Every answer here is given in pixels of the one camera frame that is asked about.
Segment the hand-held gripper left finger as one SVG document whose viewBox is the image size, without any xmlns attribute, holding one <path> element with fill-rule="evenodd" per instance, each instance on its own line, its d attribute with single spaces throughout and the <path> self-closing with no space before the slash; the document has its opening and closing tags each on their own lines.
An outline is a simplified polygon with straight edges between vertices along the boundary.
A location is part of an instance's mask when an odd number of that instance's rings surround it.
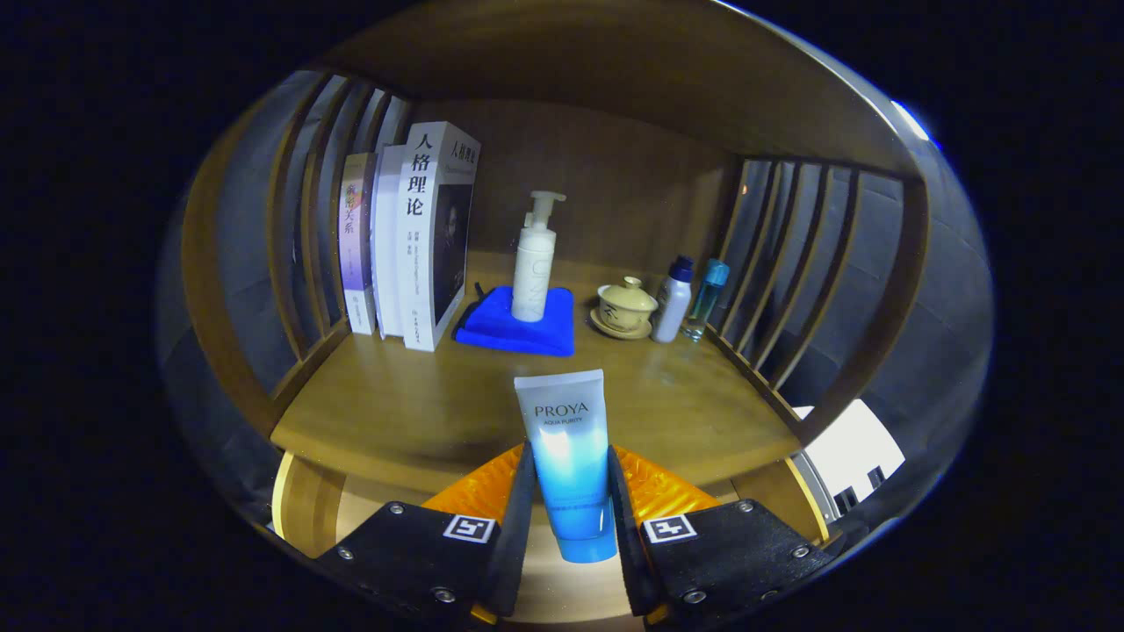
<svg viewBox="0 0 1124 632">
<path fill-rule="evenodd" d="M 531 446 L 518 444 L 433 499 L 386 502 L 316 565 L 390 628 L 498 628 L 522 587 L 535 488 Z"/>
</svg>

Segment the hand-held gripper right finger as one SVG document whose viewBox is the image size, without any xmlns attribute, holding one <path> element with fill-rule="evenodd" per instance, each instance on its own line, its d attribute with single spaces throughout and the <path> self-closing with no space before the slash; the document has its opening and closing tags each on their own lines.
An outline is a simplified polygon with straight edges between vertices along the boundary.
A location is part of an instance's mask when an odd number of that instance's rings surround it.
<svg viewBox="0 0 1124 632">
<path fill-rule="evenodd" d="M 644 628 L 743 628 L 834 560 L 762 502 L 717 502 L 628 449 L 609 449 L 608 480 L 623 584 Z"/>
</svg>

